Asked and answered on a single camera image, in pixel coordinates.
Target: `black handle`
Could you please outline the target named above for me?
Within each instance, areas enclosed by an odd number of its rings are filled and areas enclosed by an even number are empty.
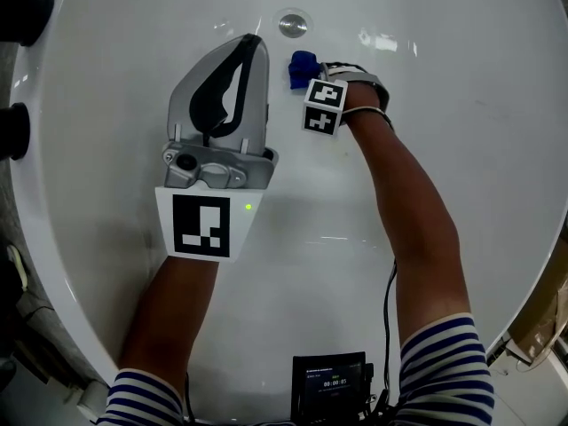
[[[189,115],[195,129],[213,138],[228,136],[241,124],[247,83],[255,50],[262,39],[247,34],[239,45],[217,67],[194,93],[189,105]],[[223,107],[223,96],[231,86],[237,68],[242,65],[233,119],[226,122],[227,112]]]
[[[31,46],[50,19],[54,0],[0,0],[0,41]]]
[[[0,160],[18,160],[28,151],[29,114],[23,103],[0,109]]]

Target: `black knob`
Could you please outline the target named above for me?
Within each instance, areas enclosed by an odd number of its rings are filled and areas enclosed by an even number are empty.
[[[0,41],[31,46],[50,19],[54,0],[0,0]]]
[[[0,109],[0,160],[18,160],[29,145],[29,114],[23,103]]]
[[[190,154],[181,154],[178,156],[176,164],[180,169],[193,170],[197,167],[197,160]]]

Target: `wrist strap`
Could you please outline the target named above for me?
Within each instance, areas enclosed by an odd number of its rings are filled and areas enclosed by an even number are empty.
[[[386,112],[390,98],[389,92],[384,88],[376,75],[371,75],[365,68],[360,67],[359,65],[352,65],[350,63],[324,62],[321,64],[321,70],[325,81],[345,81],[347,83],[361,82],[372,86],[379,97],[381,110]]]
[[[378,107],[372,107],[372,106],[354,107],[353,109],[346,110],[345,112],[342,113],[341,124],[345,124],[345,120],[343,119],[345,116],[351,116],[353,114],[357,114],[358,112],[374,112],[375,114],[379,114],[387,122],[392,132],[394,132],[394,128],[392,127],[392,122],[389,116]]]

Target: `black cable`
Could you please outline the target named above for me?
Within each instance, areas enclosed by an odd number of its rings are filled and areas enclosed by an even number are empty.
[[[195,415],[193,414],[192,405],[189,402],[189,374],[185,373],[185,408],[187,416],[189,416],[189,424],[195,424]]]
[[[24,322],[25,322],[25,323],[28,323],[28,322],[31,320],[31,318],[34,317],[34,314],[36,314],[36,312],[38,312],[39,310],[42,310],[42,309],[49,309],[50,311],[55,311],[55,310],[54,310],[52,307],[50,307],[50,306],[40,306],[39,308],[34,309],[32,312],[29,312],[28,314],[26,314],[26,315],[24,316]]]
[[[385,349],[384,349],[384,389],[386,393],[386,404],[389,404],[389,398],[391,396],[391,379],[389,375],[389,358],[391,354],[391,326],[389,324],[389,293],[391,291],[391,285],[397,276],[397,261],[395,259],[392,264],[392,270],[390,271],[389,282],[387,283],[387,290],[384,294],[383,303],[383,318],[384,318],[384,335],[385,335]]]

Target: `forearm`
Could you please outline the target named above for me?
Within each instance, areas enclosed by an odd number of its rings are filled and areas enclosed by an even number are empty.
[[[459,258],[458,235],[438,191],[379,114],[355,114],[349,127],[375,184],[381,219],[399,264]]]
[[[364,84],[350,84],[347,108],[380,103]],[[397,259],[398,336],[469,311],[454,222],[418,161],[379,114],[348,117],[373,177],[379,213]]]
[[[209,306],[218,263],[168,257],[142,295],[119,367],[147,371],[184,392],[193,342]]]

